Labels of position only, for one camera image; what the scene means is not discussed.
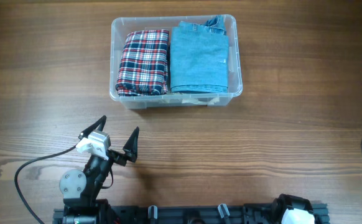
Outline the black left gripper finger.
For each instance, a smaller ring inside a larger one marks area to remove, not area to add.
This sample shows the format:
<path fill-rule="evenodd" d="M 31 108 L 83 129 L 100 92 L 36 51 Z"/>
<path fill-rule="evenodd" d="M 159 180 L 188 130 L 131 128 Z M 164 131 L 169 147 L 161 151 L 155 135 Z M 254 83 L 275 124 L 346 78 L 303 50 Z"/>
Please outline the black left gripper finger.
<path fill-rule="evenodd" d="M 126 154 L 137 154 L 138 137 L 139 137 L 139 127 L 137 126 L 123 147 L 123 151 Z"/>
<path fill-rule="evenodd" d="M 104 126 L 106 124 L 106 115 L 103 115 L 99 120 L 97 120 L 95 123 L 84 129 L 79 134 L 79 139 L 87 138 L 94 130 L 102 131 L 104 129 Z"/>

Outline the red blue plaid cloth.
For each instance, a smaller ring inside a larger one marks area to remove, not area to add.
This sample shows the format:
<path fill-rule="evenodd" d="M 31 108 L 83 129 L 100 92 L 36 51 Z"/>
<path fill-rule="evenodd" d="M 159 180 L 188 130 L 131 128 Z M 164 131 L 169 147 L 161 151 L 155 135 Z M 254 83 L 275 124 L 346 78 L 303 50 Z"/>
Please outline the red blue plaid cloth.
<path fill-rule="evenodd" d="M 168 92 L 169 31 L 139 30 L 126 36 L 115 89 L 119 96 L 156 96 Z"/>

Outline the blue denim jeans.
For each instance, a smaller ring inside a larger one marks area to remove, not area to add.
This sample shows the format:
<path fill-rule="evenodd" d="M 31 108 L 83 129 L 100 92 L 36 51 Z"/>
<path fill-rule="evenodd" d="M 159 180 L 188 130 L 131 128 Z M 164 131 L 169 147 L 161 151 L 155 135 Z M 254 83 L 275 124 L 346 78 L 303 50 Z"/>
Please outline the blue denim jeans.
<path fill-rule="evenodd" d="M 173 93 L 226 93 L 229 38 L 223 16 L 172 28 L 170 89 Z"/>

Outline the white shirt with green tag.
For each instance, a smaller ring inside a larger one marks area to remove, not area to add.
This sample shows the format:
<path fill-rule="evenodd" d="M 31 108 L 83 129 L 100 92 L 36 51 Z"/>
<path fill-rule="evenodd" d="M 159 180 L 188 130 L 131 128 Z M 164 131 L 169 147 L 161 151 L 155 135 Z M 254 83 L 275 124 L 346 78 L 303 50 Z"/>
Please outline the white shirt with green tag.
<path fill-rule="evenodd" d="M 193 94 L 173 93 L 161 99 L 161 102 L 167 104 L 179 103 L 181 105 L 214 105 L 220 102 L 220 98 L 195 98 Z"/>

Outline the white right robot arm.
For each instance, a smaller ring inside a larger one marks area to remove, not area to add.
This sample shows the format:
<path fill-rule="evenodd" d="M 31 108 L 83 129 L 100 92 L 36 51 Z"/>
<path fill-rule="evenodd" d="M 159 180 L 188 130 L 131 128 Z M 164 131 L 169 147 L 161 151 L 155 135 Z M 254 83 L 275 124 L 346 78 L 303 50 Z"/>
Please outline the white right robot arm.
<path fill-rule="evenodd" d="M 271 222 L 273 223 L 324 223 L 319 215 L 314 214 L 310 201 L 304 198 L 281 194 L 271 206 Z"/>

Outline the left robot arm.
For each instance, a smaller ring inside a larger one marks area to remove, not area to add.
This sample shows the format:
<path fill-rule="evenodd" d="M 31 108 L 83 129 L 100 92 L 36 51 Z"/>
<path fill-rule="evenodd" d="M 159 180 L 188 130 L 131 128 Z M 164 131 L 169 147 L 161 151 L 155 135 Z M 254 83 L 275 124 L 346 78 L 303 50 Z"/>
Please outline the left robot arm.
<path fill-rule="evenodd" d="M 123 152 L 111 150 L 110 137 L 103 132 L 106 116 L 102 116 L 91 126 L 84 129 L 75 149 L 87 152 L 90 158 L 84 169 L 73 169 L 64 173 L 59 188 L 63 194 L 64 209 L 57 210 L 53 215 L 53 223 L 121 223 L 119 216 L 111 208 L 106 199 L 97 196 L 107 176 L 113 176 L 114 164 L 125 166 L 136 162 L 139 128 L 136 127 L 123 146 Z"/>

